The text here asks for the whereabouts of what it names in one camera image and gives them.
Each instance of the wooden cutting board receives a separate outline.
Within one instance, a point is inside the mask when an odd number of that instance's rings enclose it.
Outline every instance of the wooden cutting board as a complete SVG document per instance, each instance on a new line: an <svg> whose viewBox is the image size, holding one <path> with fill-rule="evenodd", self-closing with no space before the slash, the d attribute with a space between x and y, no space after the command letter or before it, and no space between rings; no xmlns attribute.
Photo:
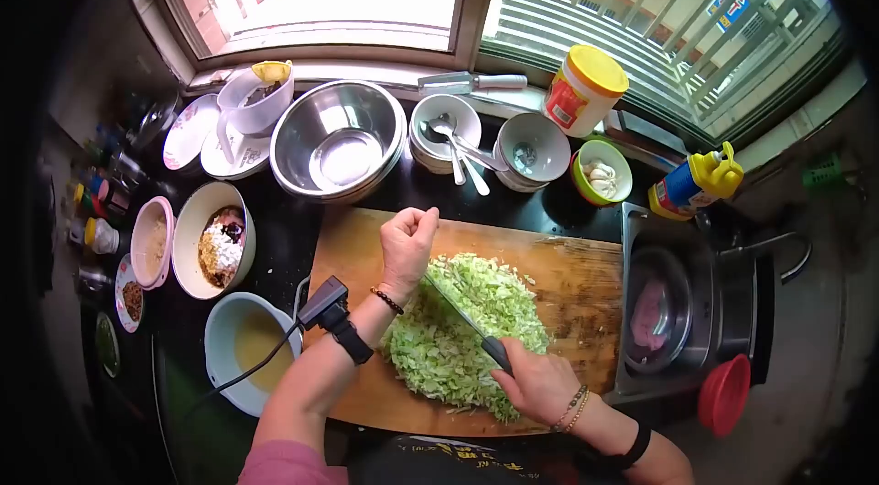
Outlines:
<svg viewBox="0 0 879 485"><path fill-rule="evenodd" d="M317 240L311 293L330 275L349 290L353 310L381 277L379 227L393 213L330 208ZM593 392L613 389L622 318L622 247L599 240L549 236L504 227L439 221L432 256L475 252L502 258L536 284L537 315L547 328L547 352L568 359ZM324 334L314 327L309 346ZM380 354L358 372L331 417L384 430L439 436L505 436L548 431L526 418L503 425L486 410L445 413L449 406L417 395L395 379L396 370Z"/></svg>

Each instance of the hand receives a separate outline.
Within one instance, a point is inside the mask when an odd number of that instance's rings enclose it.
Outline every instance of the hand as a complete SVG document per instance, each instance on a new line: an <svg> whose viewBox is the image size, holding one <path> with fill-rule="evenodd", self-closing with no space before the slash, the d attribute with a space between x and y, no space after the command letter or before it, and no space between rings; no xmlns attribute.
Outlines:
<svg viewBox="0 0 879 485"><path fill-rule="evenodd" d="M491 376L516 410L534 422L554 425L580 389L570 363L557 355L528 351L518 338L505 337L500 342L506 348L516 378L500 369L491 371Z"/></svg>
<svg viewBox="0 0 879 485"><path fill-rule="evenodd" d="M384 258L379 290L404 305L427 269L427 260L440 224L440 211L406 208L381 226L381 254Z"/></svg>

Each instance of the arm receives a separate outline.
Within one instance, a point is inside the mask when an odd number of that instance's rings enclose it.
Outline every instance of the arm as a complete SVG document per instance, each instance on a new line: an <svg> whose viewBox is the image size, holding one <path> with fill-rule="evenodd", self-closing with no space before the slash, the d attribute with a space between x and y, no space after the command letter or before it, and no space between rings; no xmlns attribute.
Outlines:
<svg viewBox="0 0 879 485"><path fill-rule="evenodd" d="M384 271L378 289L404 306L427 267L440 213L407 208L380 229ZM395 317L378 296L370 294L351 313L360 338L377 347ZM324 424L336 400L351 382L356 367L331 335L302 352L271 393L259 418L251 449L267 441L288 439L324 453Z"/></svg>
<svg viewBox="0 0 879 485"><path fill-rule="evenodd" d="M502 338L516 378L500 369L491 376L510 398L519 412L544 425L554 425L565 414L580 383L567 359L555 355L537 355L525 349L515 338ZM563 424L574 418L568 413ZM638 423L590 394L583 413L570 431L595 447L602 454L629 452L638 433ZM626 479L639 485L685 485L694 483L690 461L674 443L657 432L651 433L647 451L631 469L623 472Z"/></svg>

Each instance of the electrical cord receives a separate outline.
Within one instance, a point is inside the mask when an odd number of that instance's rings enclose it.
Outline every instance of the electrical cord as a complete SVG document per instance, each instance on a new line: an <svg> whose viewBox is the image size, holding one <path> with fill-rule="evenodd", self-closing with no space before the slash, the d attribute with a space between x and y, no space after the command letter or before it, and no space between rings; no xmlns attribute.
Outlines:
<svg viewBox="0 0 879 485"><path fill-rule="evenodd" d="M277 345L275 345L275 347L269 352L269 354L266 356L266 358L263 359L262 361L260 361L259 363L257 363L251 369L236 376L236 378L232 379L231 381L228 381L224 384L220 384L219 386L215 387L211 391L205 393L202 397L199 398L199 400L197 402L192 404L192 407L184 414L184 416L181 420L185 420L187 416L192 414L192 412L194 412L195 409L200 407L202 403L207 401L215 393L224 391L228 387L233 387L238 382L246 381L251 374L253 374L254 372L263 368L264 366L268 365L268 362L271 361L271 358L273 358L275 356L275 354L278 353L278 351L280 351L280 349L284 346L284 343L286 343L287 340L290 338L290 335L296 330L296 328L298 328L302 324L302 322L299 321L299 300L300 300L300 297L302 296L302 287L305 284L308 284L310 279L311 279L311 274L309 274L306 278L302 279L302 281L300 281L299 284L296 285L296 297L293 300L293 325L284 334L284 337L280 339L280 342L278 342Z"/></svg>

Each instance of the kitchen knife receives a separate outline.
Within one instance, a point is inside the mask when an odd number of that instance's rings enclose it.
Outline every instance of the kitchen knife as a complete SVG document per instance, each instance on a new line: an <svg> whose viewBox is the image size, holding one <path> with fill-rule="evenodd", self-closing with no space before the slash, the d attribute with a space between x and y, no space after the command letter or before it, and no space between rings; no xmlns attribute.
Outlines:
<svg viewBox="0 0 879 485"><path fill-rule="evenodd" d="M467 71L460 73L434 74L418 79L418 93L431 94L469 94L480 88L518 88L528 86L524 74L478 74Z"/></svg>
<svg viewBox="0 0 879 485"><path fill-rule="evenodd" d="M440 286L436 283L436 281L431 278L429 274L425 273L424 278L427 279L428 283L434 286L437 293L439 293L439 296L445 300L445 303L452 306L455 309L456 314L461 315L461 318L464 319L464 322L466 322L467 325L473 327L473 329L477 331L477 334L483 338L482 348L485 349L485 351L489 354L489 356L491 356L492 359L498 362L498 365L500 365L500 367L504 369L504 372L512 376L512 366L510 365L510 359L506 357L506 348L504 348L504 345L500 343L500 340L495 337L486 336L485 332L481 328L479 328L479 326L474 323L472 319L470 319L470 316L467 315L467 312L461 310L457 306L455 301L440 288Z"/></svg>

